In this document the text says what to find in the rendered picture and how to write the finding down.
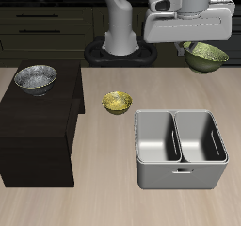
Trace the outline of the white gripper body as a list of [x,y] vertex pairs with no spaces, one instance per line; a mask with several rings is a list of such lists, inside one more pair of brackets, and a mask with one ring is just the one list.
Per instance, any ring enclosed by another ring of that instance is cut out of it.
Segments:
[[147,43],[227,40],[232,34],[233,0],[210,0],[197,18],[179,18],[176,12],[146,12],[144,40]]

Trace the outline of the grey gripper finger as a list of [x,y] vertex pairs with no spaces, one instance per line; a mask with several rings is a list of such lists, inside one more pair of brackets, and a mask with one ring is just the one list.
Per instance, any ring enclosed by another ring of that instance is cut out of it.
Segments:
[[177,57],[183,57],[188,53],[187,43],[175,42],[174,45],[177,50]]

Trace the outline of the green bowl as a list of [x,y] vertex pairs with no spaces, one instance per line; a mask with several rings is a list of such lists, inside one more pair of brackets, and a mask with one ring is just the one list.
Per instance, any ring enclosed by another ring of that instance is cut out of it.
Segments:
[[220,66],[229,60],[229,56],[213,45],[198,42],[192,51],[189,50],[191,44],[185,42],[185,62],[189,68],[200,74],[207,74],[216,71]]

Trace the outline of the yellow bowl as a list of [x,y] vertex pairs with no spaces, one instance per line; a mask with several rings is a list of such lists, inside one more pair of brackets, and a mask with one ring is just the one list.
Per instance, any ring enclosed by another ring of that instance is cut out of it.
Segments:
[[125,113],[133,103],[132,97],[125,92],[112,91],[102,99],[102,105],[111,114],[121,115]]

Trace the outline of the grey marbled bowl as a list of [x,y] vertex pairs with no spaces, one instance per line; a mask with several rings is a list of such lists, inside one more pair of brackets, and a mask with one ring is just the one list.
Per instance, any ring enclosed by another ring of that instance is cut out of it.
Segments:
[[26,94],[45,95],[56,82],[57,72],[48,65],[33,65],[20,70],[14,77],[15,84]]

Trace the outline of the white two-bin basket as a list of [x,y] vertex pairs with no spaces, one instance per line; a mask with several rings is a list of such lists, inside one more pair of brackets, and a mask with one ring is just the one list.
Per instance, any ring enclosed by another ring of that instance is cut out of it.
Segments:
[[213,189],[229,156],[208,110],[135,112],[137,183],[142,189]]

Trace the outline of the dark kitchen cupboards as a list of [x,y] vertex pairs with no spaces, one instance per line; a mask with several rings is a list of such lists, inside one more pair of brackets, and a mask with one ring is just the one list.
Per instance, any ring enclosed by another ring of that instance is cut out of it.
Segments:
[[0,0],[2,4],[29,5],[30,10],[23,9],[17,12],[0,14],[0,29],[15,26],[18,30],[19,44],[14,44],[14,50],[82,50],[89,43],[83,42],[80,34],[84,28],[90,27],[90,22],[83,16],[73,16],[70,12],[58,14],[53,9],[42,9],[40,5],[46,5],[49,0]]

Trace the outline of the dark wooden cabinet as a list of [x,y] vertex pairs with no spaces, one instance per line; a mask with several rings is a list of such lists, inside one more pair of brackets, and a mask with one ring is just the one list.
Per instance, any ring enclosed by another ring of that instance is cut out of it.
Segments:
[[78,60],[24,60],[56,69],[53,88],[32,96],[10,83],[0,101],[0,176],[6,187],[73,187],[72,143],[85,112]]

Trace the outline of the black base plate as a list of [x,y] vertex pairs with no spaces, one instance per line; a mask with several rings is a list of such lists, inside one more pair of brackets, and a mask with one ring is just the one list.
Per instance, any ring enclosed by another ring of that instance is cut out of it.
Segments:
[[97,36],[85,48],[84,57],[94,68],[147,68],[157,59],[156,48],[137,36],[138,49],[127,56],[114,56],[103,49],[104,36]]

